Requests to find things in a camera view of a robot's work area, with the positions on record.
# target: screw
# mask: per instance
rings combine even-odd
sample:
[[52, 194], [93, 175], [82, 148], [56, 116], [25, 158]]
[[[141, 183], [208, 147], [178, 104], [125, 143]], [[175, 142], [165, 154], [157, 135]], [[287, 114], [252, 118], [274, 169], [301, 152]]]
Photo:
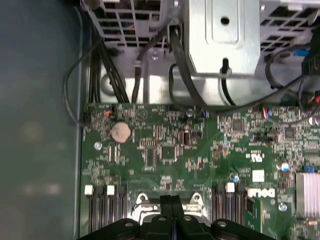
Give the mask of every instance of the screw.
[[281, 211], [281, 212], [286, 212], [287, 211], [287, 209], [288, 209], [288, 206], [285, 204], [285, 203], [280, 203], [279, 204], [279, 210]]
[[101, 149], [102, 149], [102, 143], [99, 142], [99, 141], [96, 141], [96, 142], [94, 143], [94, 148], [95, 148], [95, 150], [97, 150], [97, 151], [101, 150]]
[[158, 60], [158, 58], [159, 58], [159, 53], [157, 52], [157, 51], [154, 51], [153, 53], [152, 53], [152, 59], [153, 60]]
[[189, 108], [186, 112], [185, 112], [185, 115], [188, 117], [188, 118], [192, 118], [193, 115], [194, 115], [194, 111]]
[[192, 218], [190, 217], [190, 216], [184, 216], [183, 217], [183, 220], [185, 220], [185, 221], [190, 221]]
[[218, 226], [225, 228], [227, 226], [227, 224], [224, 221], [218, 221]]

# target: electronic component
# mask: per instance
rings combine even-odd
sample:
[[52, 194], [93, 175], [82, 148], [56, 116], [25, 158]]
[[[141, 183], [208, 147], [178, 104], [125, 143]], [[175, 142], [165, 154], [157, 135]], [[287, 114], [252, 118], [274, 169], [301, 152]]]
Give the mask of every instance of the electronic component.
[[119, 143], [125, 143], [131, 136], [131, 129], [129, 125], [125, 122], [117, 122], [111, 128], [112, 139]]
[[293, 127], [286, 127], [284, 129], [284, 138], [286, 140], [294, 140], [296, 138], [296, 130]]
[[316, 169], [313, 166], [303, 166], [303, 170], [305, 173], [315, 173]]
[[280, 202], [278, 205], [278, 209], [280, 212], [286, 212], [288, 210], [287, 204]]
[[188, 118], [192, 118], [194, 116], [194, 111], [189, 108], [186, 112], [185, 112], [185, 115], [188, 117]]
[[296, 212], [303, 218], [320, 217], [320, 174], [297, 173]]
[[230, 180], [232, 180], [234, 183], [238, 183], [240, 181], [240, 177], [237, 174], [234, 174], [233, 172], [230, 173], [229, 176]]
[[232, 131], [233, 132], [243, 132], [244, 122], [242, 120], [233, 120], [232, 121]]
[[188, 146], [191, 145], [192, 139], [191, 139], [191, 133], [188, 130], [184, 130], [181, 133], [181, 145], [182, 146]]
[[283, 162], [281, 164], [281, 170], [284, 171], [284, 172], [289, 172], [290, 171], [289, 164], [287, 162]]

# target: integrated circuit chip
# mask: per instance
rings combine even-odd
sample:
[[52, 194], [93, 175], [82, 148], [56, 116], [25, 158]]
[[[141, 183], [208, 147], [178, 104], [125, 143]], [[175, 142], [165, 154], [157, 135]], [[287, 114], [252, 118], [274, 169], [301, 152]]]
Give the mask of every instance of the integrated circuit chip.
[[242, 120], [233, 120], [232, 121], [232, 131], [233, 132], [243, 132], [244, 123]]
[[296, 138], [296, 130], [293, 127], [286, 127], [284, 129], [284, 138], [292, 140]]

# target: aluminum heatsink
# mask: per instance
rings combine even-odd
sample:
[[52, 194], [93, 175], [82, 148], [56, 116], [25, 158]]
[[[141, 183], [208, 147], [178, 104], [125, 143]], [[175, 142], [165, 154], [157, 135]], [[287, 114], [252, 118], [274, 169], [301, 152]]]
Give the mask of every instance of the aluminum heatsink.
[[296, 213], [303, 218], [320, 217], [320, 174], [296, 174]]

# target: green circuit board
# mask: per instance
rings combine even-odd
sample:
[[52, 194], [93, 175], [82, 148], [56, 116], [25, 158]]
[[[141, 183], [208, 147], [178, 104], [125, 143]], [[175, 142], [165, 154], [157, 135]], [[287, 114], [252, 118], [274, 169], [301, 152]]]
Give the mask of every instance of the green circuit board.
[[[305, 116], [296, 107], [268, 109], [275, 121]], [[195, 107], [186, 114], [171, 105], [88, 104], [84, 119], [100, 120], [82, 134], [80, 234], [121, 218], [140, 221], [139, 205], [179, 195], [185, 211], [208, 222], [318, 240], [318, 219], [297, 214], [295, 177], [319, 174], [316, 118], [289, 126], [258, 108], [213, 117]]]

